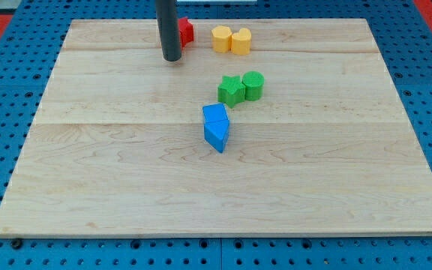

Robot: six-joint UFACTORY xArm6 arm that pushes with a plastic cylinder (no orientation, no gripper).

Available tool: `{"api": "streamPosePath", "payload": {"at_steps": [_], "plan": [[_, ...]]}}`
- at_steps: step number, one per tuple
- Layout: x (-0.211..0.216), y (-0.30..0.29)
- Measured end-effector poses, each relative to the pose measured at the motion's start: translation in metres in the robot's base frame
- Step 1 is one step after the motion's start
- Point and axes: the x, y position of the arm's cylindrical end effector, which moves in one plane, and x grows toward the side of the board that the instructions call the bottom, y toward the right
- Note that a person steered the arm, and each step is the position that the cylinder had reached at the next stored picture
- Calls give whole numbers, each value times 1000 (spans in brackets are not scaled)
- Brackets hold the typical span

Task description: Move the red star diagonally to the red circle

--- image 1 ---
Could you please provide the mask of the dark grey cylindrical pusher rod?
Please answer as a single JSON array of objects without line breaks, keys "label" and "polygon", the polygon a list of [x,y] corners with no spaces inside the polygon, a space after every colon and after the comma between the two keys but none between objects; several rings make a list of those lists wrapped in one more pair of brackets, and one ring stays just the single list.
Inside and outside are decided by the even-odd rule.
[{"label": "dark grey cylindrical pusher rod", "polygon": [[182,57],[178,14],[175,0],[155,0],[157,24],[163,58],[168,62]]}]

